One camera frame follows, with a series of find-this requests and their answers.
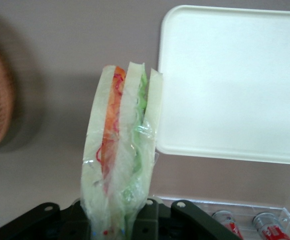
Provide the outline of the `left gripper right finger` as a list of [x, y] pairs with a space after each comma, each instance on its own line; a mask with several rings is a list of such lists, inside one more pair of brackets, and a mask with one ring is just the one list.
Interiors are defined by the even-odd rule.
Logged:
[[133, 225], [132, 240], [157, 240], [159, 203], [153, 197], [146, 200]]

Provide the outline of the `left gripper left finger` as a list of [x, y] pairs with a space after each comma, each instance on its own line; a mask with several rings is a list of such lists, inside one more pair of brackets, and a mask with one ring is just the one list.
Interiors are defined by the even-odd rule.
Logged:
[[90, 222], [77, 199], [70, 207], [60, 211], [60, 219], [47, 228], [48, 240], [90, 240]]

